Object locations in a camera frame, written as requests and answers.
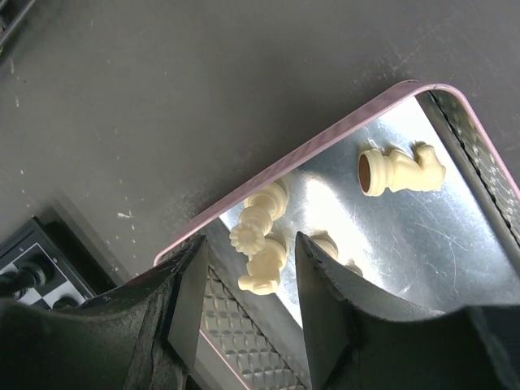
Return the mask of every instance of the chess pawn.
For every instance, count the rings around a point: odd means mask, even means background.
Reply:
[[[265,239],[264,248],[249,257],[248,275],[238,279],[240,290],[256,295],[276,293],[281,282],[281,272],[287,265],[287,250],[277,240]]]
[[[265,236],[273,222],[285,214],[288,195],[277,183],[271,183],[244,200],[239,223],[229,233],[237,252],[254,256],[265,245]]]
[[[377,149],[359,156],[358,174],[362,191],[368,197],[378,197],[388,187],[393,193],[402,189],[440,191],[446,168],[440,164],[431,145],[417,148],[418,161],[400,150],[383,156]]]
[[[349,268],[352,272],[355,272],[359,276],[363,277],[363,272],[361,271],[361,268],[359,268],[356,265],[352,258],[350,258],[347,262],[340,261],[336,243],[334,243],[332,239],[325,240],[323,238],[313,238],[313,241],[314,243],[316,243],[317,246],[319,246],[323,250],[323,252],[328,254],[333,260],[336,260],[342,266]]]
[[[313,238],[313,241],[317,246],[319,246],[323,250],[323,252],[328,254],[332,259],[339,262],[338,249],[333,243],[331,243],[329,240],[324,240],[322,238]]]

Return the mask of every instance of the silver metal surface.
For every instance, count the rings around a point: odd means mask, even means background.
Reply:
[[[214,390],[305,389],[212,270],[206,283],[197,361],[196,371]]]
[[[435,91],[433,96],[457,139],[464,146],[496,207],[507,221],[515,240],[520,244],[520,203],[506,174],[496,164],[490,145],[475,131],[475,124],[471,117],[461,108],[461,104],[451,93]]]
[[[220,219],[204,227],[201,233],[206,235],[213,255],[210,264],[223,286],[226,286],[226,294],[236,300],[295,376],[306,388],[310,388],[309,363],[301,325],[275,294],[258,299],[238,288],[236,281],[246,272],[245,262],[239,253],[229,250],[229,231]]]
[[[412,154],[420,142],[435,146],[447,167],[442,191],[362,194],[359,150],[395,147]],[[370,282],[419,305],[450,311],[469,303],[520,301],[520,283],[500,237],[416,99],[401,103],[283,180],[290,202],[273,232],[284,234],[290,254],[277,296],[300,325],[293,252],[297,231],[309,236],[328,232],[340,258],[352,258]],[[241,210],[240,204],[221,215],[228,229]]]

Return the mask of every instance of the diamond pattern surface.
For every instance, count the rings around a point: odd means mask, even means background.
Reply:
[[[435,91],[434,96],[509,230],[520,244],[520,202],[504,172],[496,165],[488,143],[480,136],[461,103],[451,93]]]
[[[212,270],[206,283],[201,328],[250,388],[305,389]]]

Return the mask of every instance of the metal tray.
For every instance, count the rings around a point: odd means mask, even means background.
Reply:
[[[398,148],[412,154],[420,142],[435,146],[447,167],[440,192],[387,191],[376,198],[362,194],[360,150]],[[273,180],[281,180],[290,196],[285,216],[273,227],[286,237],[290,254],[279,292],[256,297],[236,286],[247,258],[230,246],[228,234],[243,208],[241,201]],[[327,232],[340,257],[352,258],[367,280],[419,305],[446,312],[467,304],[519,303],[518,194],[463,95],[447,85],[408,81],[197,216],[155,262],[192,234],[204,232],[214,253],[214,273],[227,286],[229,299],[243,308],[294,374],[292,382],[276,385],[309,387],[294,266],[296,232]],[[226,310],[208,310],[215,317],[228,316]],[[213,327],[219,327],[218,321]],[[236,377],[256,370],[265,382],[269,364],[239,364],[239,351],[224,347],[223,333],[216,331],[202,322],[201,333],[219,335],[215,348],[222,359],[231,359],[229,368]],[[228,332],[235,340],[240,324]],[[249,351],[256,353],[253,347]],[[256,384],[252,379],[240,382],[242,388],[260,388]]]

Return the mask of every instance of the dark gray surface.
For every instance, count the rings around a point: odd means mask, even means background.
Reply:
[[[127,279],[409,78],[460,88],[518,180],[519,17],[516,0],[39,2],[0,55],[0,238],[52,208]]]

